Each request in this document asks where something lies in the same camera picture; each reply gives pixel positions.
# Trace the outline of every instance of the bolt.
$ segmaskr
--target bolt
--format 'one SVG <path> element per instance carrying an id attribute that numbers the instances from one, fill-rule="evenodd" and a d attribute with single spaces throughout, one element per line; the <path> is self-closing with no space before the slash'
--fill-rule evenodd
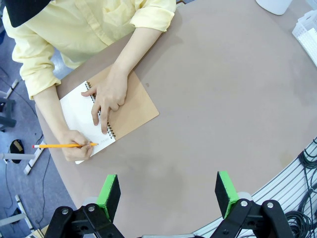
<path id="1" fill-rule="evenodd" d="M 267 204 L 267 207 L 268 208 L 272 208 L 274 205 L 273 205 L 273 203 L 271 203 L 271 202 L 269 202 L 268 204 Z"/>
<path id="2" fill-rule="evenodd" d="M 88 208 L 88 211 L 90 211 L 90 212 L 93 212 L 95 210 L 95 207 L 94 206 L 90 206 L 89 208 Z"/>
<path id="3" fill-rule="evenodd" d="M 63 214 L 63 215 L 66 215 L 67 213 L 68 213 L 68 209 L 67 209 L 67 208 L 65 208 L 65 209 L 62 210 L 62 214 Z"/>
<path id="4" fill-rule="evenodd" d="M 246 206 L 248 206 L 248 203 L 247 203 L 246 201 L 242 201 L 242 202 L 240 203 L 240 205 L 243 206 L 243 207 L 246 207 Z"/>

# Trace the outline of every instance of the shirt placket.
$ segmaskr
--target shirt placket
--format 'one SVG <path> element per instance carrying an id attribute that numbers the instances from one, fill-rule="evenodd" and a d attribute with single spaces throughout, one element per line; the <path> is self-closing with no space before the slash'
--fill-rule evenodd
<path id="1" fill-rule="evenodd" d="M 93 12 L 87 5 L 85 0 L 75 0 L 76 7 L 80 10 L 83 14 L 87 23 L 93 30 L 93 32 L 98 36 L 98 38 L 104 42 L 107 46 L 111 45 L 114 40 L 110 39 L 105 32 L 103 31 L 100 23 L 97 21 L 96 17 L 94 16 Z"/>

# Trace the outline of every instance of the beige tabletop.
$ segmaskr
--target beige tabletop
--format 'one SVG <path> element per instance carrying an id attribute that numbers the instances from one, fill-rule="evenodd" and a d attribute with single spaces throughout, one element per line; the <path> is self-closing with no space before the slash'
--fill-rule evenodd
<path id="1" fill-rule="evenodd" d="M 51 150 L 75 205 L 118 174 L 114 223 L 126 237 L 188 233 L 220 216 L 218 170 L 249 193 L 280 172 L 316 136 L 317 68 L 291 35 L 309 10 L 299 2 L 283 16 L 253 0 L 179 8 L 135 69 L 160 115 L 80 165 Z M 109 66 L 127 40 L 64 78 L 59 96 Z"/>

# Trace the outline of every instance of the rolled-up sleeve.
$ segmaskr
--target rolled-up sleeve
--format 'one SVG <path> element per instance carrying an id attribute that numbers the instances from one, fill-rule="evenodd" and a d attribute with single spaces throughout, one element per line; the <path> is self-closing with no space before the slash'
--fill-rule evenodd
<path id="1" fill-rule="evenodd" d="M 134 0 L 136 13 L 130 23 L 135 27 L 147 27 L 166 31 L 176 10 L 175 0 Z"/>
<path id="2" fill-rule="evenodd" d="M 53 74 L 53 46 L 25 24 L 13 28 L 6 11 L 3 13 L 3 24 L 8 36 L 15 40 L 12 59 L 23 64 L 20 75 L 25 81 L 29 98 L 33 99 L 39 92 L 60 84 Z"/>

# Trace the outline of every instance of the pencil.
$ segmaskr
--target pencil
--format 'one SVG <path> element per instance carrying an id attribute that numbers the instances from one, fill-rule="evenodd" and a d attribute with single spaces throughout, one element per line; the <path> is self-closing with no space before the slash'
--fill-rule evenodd
<path id="1" fill-rule="evenodd" d="M 90 143 L 91 146 L 98 145 L 97 143 Z M 82 147 L 79 144 L 58 144 L 58 145 L 32 145 L 32 148 L 65 148 L 65 147 Z"/>

